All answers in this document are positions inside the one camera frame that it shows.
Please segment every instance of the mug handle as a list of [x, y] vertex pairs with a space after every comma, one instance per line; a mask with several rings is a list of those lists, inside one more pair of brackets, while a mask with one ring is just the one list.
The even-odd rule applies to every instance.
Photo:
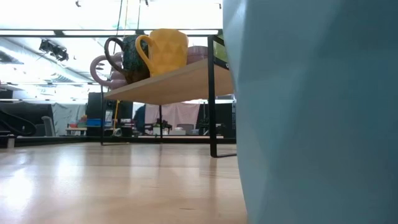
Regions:
[[110, 54], [109, 54], [109, 43], [110, 43], [111, 41], [114, 41], [115, 43], [117, 43], [117, 44], [120, 46], [120, 48], [122, 49], [122, 51], [123, 51], [123, 47], [124, 47], [123, 41], [121, 41], [121, 40], [120, 40], [119, 38], [117, 38], [117, 37], [110, 37], [110, 38], [108, 38], [108, 39], [106, 40], [105, 45], [104, 45], [105, 57], [106, 57], [106, 59], [108, 60], [108, 62], [111, 64], [111, 66], [112, 66], [116, 71], [118, 71], [118, 72], [120, 72], [120, 73], [122, 73], [122, 74], [125, 74], [126, 71], [124, 71], [122, 67], [120, 67], [118, 64], [116, 64], [115, 61], [112, 59], [112, 56], [110, 56]]
[[143, 49], [141, 47], [141, 41], [142, 40], [146, 41], [148, 43], [149, 47], [151, 47], [153, 45], [154, 41], [150, 37], [148, 37], [147, 35], [140, 35], [136, 39], [136, 50], [137, 50], [138, 54], [141, 56], [141, 58], [143, 59], [145, 64], [147, 64], [149, 71], [151, 73], [154, 73], [155, 72], [154, 64], [149, 60], [149, 58], [144, 53], [144, 51], [143, 51]]

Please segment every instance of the light blue object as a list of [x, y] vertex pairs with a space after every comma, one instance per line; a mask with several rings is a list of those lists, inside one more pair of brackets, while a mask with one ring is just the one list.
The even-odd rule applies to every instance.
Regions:
[[227, 0], [250, 223], [398, 223], [398, 1]]

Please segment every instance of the desk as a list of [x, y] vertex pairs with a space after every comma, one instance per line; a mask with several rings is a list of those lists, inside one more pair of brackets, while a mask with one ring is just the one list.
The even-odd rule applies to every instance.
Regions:
[[84, 136], [85, 131], [87, 131], [87, 128], [67, 128], [67, 135], [72, 135], [72, 131], [80, 131], [80, 135]]

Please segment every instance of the pink curtain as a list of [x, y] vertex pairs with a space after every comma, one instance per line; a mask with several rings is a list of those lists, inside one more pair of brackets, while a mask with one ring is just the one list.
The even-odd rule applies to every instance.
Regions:
[[[191, 103], [172, 103], [162, 106], [162, 118], [173, 126], [178, 124], [193, 124], [196, 126], [200, 104]], [[158, 105], [146, 105], [145, 123], [155, 123], [159, 118]]]

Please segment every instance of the shelf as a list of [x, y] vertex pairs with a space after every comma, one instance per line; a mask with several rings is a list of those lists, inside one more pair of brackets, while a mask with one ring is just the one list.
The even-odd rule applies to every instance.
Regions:
[[[152, 105], [207, 99], [207, 64], [207, 59], [204, 59], [178, 70], [109, 91], [104, 94], [104, 97], [109, 100], [133, 101]], [[218, 64], [223, 65], [216, 63], [214, 66], [216, 96], [232, 94], [231, 74], [228, 69]]]

